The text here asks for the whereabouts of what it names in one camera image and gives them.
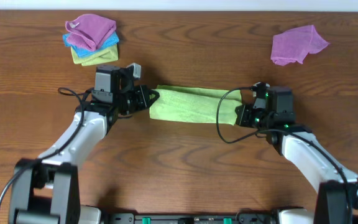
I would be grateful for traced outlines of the light green microfiber cloth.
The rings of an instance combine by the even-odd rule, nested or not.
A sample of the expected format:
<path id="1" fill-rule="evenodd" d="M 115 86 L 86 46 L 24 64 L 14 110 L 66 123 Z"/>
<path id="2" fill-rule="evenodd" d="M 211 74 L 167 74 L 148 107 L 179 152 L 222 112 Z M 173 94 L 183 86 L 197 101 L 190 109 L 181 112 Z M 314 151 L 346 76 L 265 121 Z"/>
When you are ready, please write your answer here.
<path id="1" fill-rule="evenodd" d="M 239 90 L 214 90 L 159 85 L 160 97 L 149 109 L 152 119 L 184 123 L 220 123 L 233 125 L 235 109 L 242 104 Z"/>

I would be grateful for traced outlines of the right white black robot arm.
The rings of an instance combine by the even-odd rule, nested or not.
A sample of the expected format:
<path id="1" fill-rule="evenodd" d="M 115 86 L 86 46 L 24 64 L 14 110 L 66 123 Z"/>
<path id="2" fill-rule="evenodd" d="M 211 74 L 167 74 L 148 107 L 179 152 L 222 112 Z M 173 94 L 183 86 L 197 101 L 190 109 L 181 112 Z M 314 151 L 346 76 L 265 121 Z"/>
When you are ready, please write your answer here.
<path id="1" fill-rule="evenodd" d="M 298 124 L 291 89 L 257 83 L 255 101 L 236 108 L 239 126 L 254 128 L 303 174 L 318 194 L 313 213 L 278 210 L 275 223 L 358 223 L 358 174 L 335 159 L 305 125 Z"/>

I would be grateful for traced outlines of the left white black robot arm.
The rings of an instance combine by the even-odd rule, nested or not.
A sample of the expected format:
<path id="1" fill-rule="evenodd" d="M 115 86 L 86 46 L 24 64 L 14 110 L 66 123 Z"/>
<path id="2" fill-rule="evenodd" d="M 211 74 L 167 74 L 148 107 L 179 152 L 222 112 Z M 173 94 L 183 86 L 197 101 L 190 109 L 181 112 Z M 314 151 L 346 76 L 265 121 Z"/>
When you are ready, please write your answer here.
<path id="1" fill-rule="evenodd" d="M 71 125 L 35 159 L 21 159 L 4 188 L 10 191 L 9 223 L 107 223 L 100 209 L 80 203 L 78 170 L 119 119 L 149 109 L 159 93 L 136 85 L 142 67 L 99 65 L 94 87 L 83 93 L 60 87 L 79 105 Z"/>

